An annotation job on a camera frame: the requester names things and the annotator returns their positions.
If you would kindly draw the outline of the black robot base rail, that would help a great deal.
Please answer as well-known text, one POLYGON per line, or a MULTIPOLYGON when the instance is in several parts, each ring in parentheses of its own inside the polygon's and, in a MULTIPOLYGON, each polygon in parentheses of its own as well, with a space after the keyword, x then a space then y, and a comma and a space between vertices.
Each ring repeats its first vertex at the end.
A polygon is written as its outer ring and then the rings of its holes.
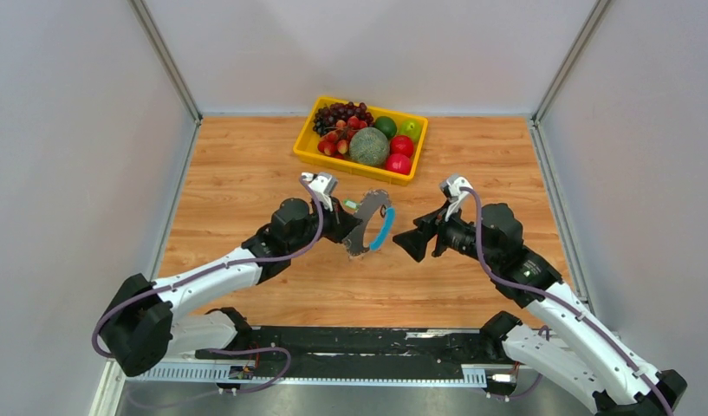
POLYGON ((240 324, 238 335, 215 353, 196 352, 200 360, 242 360, 238 373, 282 377, 303 376, 454 376, 473 365, 487 373, 492 394, 515 391, 517 365, 489 335, 478 329, 252 327, 233 308, 225 308, 240 324))

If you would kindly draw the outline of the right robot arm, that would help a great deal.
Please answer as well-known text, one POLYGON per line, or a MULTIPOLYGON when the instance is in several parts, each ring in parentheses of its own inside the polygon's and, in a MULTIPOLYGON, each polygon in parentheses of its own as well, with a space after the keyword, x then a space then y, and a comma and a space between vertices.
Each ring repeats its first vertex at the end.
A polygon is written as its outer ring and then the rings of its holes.
POLYGON ((533 367, 594 415, 671 415, 687 388, 675 370, 659 370, 612 334, 579 300, 556 269, 523 241, 523 226, 504 203, 480 211, 480 224, 442 206, 416 218, 393 241, 415 261, 454 250, 484 259, 497 290, 542 320, 566 344, 560 348, 501 311, 482 330, 481 349, 491 361, 507 357, 533 367))

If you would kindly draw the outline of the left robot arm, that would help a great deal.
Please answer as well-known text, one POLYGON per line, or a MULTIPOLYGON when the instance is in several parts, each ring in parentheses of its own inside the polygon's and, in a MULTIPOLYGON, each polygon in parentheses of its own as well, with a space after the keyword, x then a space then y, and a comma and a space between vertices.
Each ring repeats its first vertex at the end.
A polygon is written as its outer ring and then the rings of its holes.
POLYGON ((141 375, 167 354, 219 348, 229 358, 244 357, 251 336, 228 310, 194 316, 212 300, 270 280, 294 256, 320 238, 340 244, 362 219, 299 198, 284 200, 270 222, 230 253, 179 275, 148 281, 142 274, 125 279, 97 324, 106 352, 129 377, 141 375))

